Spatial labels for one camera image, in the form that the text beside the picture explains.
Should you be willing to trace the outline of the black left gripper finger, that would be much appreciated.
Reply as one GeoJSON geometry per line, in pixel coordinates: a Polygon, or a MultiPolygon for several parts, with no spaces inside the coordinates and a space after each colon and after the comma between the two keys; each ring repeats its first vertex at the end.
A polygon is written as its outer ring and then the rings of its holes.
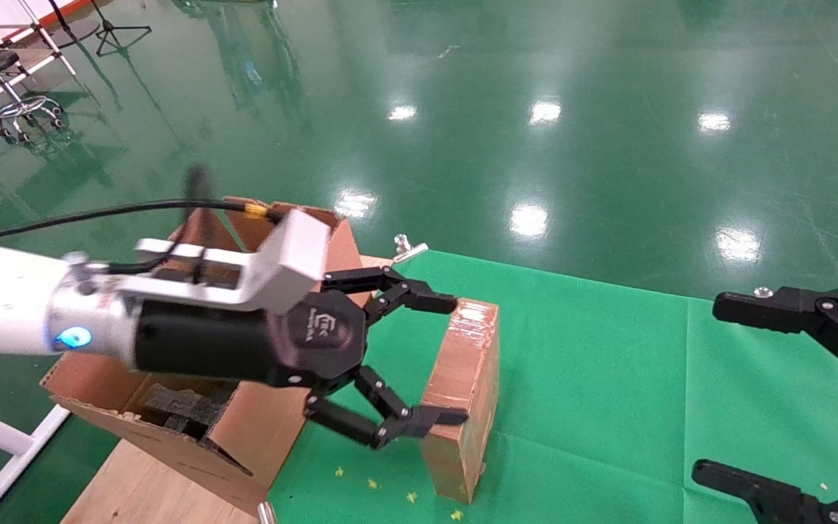
{"type": "Polygon", "coordinates": [[[415,405],[408,407],[387,385],[375,369],[360,366],[353,374],[353,384],[382,416],[376,422],[352,409],[336,404],[326,392],[313,390],[306,399],[305,417],[323,427],[380,450],[398,437],[423,439],[436,425],[462,426],[470,418],[466,409],[415,405]]]}
{"type": "Polygon", "coordinates": [[[458,305],[456,296],[439,294],[427,282],[408,279],[392,266],[366,266],[326,273],[323,290],[336,290],[345,295],[379,292],[363,305],[366,325],[376,324],[400,306],[413,311],[451,314],[458,305]]]}

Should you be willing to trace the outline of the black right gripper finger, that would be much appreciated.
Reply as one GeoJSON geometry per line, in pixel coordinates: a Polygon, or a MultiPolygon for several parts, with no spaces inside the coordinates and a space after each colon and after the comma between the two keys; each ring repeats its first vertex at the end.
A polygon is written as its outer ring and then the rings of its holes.
{"type": "Polygon", "coordinates": [[[838,500],[821,503],[795,485],[722,462],[697,460],[692,480],[745,501],[758,523],[838,523],[838,500]]]}
{"type": "Polygon", "coordinates": [[[713,316],[750,328],[805,333],[838,359],[838,288],[758,287],[751,294],[722,292],[713,302],[713,316]]]}

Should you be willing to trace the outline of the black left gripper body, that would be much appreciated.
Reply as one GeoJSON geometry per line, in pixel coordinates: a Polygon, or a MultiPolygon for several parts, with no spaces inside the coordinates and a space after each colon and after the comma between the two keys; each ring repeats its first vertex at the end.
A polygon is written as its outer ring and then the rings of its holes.
{"type": "Polygon", "coordinates": [[[338,291],[309,293],[287,313],[143,303],[134,366],[149,373],[335,391],[366,354],[366,315],[338,291]]]}

